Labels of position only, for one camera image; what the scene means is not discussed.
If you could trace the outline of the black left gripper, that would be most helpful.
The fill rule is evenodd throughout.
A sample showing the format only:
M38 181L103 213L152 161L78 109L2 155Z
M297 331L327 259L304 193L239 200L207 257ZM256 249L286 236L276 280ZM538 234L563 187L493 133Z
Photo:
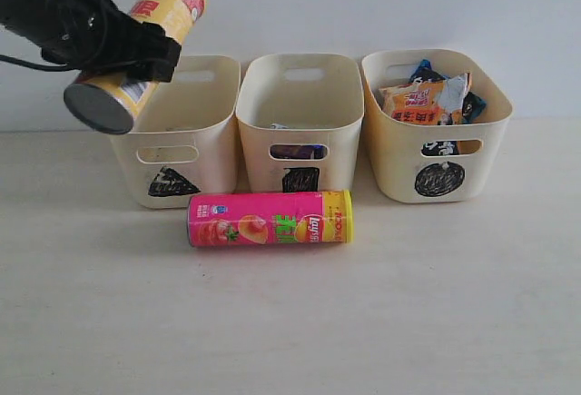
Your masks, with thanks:
M1 0L1 27L36 45L44 59L39 64L3 54L2 62L49 73L132 60L132 79L169 83L182 51L160 25L136 24L113 0ZM132 34L132 51L115 42Z

